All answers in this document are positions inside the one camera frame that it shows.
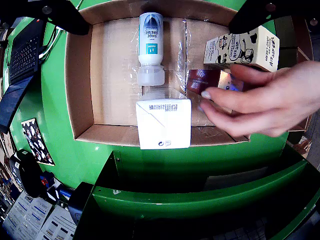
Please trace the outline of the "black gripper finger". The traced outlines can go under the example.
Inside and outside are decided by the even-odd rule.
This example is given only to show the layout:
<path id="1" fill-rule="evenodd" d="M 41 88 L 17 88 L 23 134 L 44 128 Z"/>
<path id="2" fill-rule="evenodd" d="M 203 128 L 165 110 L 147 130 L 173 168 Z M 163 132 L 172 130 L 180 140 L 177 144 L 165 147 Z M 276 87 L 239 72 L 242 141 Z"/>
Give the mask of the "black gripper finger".
<path id="1" fill-rule="evenodd" d="M 320 31 L 318 0 L 247 0 L 230 21 L 228 28 L 233 34 L 242 34 L 286 16 L 302 17 L 311 32 Z"/>
<path id="2" fill-rule="evenodd" d="M 10 28 L 16 18 L 30 17 L 52 23 L 74 34 L 87 35 L 90 25 L 69 0 L 2 0 L 0 27 Z"/>

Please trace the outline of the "bare human hand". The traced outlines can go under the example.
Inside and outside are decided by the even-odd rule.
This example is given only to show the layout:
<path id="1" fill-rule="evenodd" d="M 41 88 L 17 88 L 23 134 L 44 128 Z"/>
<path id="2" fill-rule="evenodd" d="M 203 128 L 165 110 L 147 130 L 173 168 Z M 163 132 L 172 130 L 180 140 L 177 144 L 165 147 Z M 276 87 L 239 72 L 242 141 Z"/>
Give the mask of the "bare human hand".
<path id="1" fill-rule="evenodd" d="M 239 92 L 208 87 L 200 107 L 233 137 L 254 133 L 278 137 L 320 108 L 320 63 L 304 61 L 276 72 L 232 64 L 231 74 L 255 86 Z"/>

